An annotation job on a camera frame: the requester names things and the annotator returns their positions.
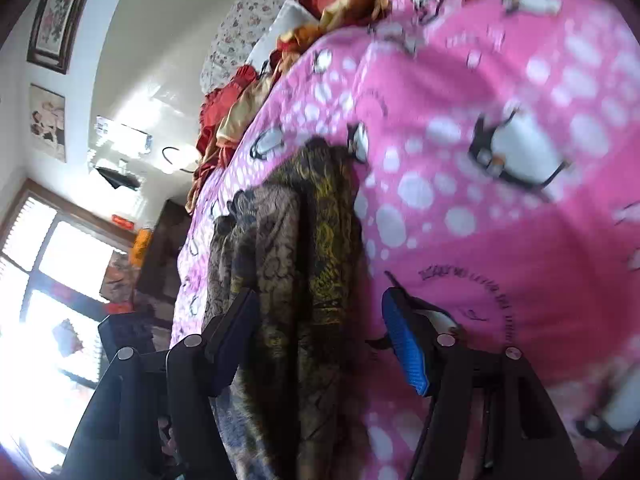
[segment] floral bedsheet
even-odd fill
[[[284,0],[236,0],[211,42],[200,73],[200,87],[208,94],[224,86],[269,30]]]

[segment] metal bolt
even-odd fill
[[[584,421],[584,427],[594,433],[598,431],[600,429],[600,421],[598,420],[598,417],[595,415],[588,416],[587,420]]]
[[[191,334],[184,338],[184,345],[192,348],[202,343],[202,338],[198,334]]]
[[[451,334],[440,334],[437,341],[440,346],[453,346],[456,344],[456,338]]]
[[[513,359],[514,361],[517,361],[522,357],[522,352],[515,346],[510,346],[504,351],[504,353],[507,354],[509,359]]]
[[[118,350],[118,353],[116,355],[121,361],[131,359],[133,357],[133,348],[131,348],[130,346],[125,346],[124,348]]]

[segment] framed painting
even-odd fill
[[[27,61],[66,74],[86,0],[40,0]]]
[[[31,85],[29,122],[34,147],[60,162],[66,162],[65,98],[39,86]]]

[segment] pile of clothes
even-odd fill
[[[350,156],[312,138],[216,219],[202,329],[248,287],[260,325],[212,409],[238,478],[321,480],[337,423],[360,227]]]
[[[223,88],[210,92],[200,112],[200,135],[196,148],[202,156],[193,175],[193,185],[187,196],[186,209],[193,212],[202,187],[216,168],[226,168],[255,119],[262,104],[278,79],[321,36],[348,25],[365,25],[382,18],[388,11],[388,0],[300,0],[307,9],[320,16],[319,24],[297,27],[278,38],[270,57],[270,71],[262,74],[250,65],[241,66]]]

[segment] red sign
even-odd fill
[[[118,227],[122,227],[123,229],[126,229],[128,231],[133,231],[133,228],[135,227],[135,224],[131,220],[127,220],[122,216],[111,215],[111,221]]]

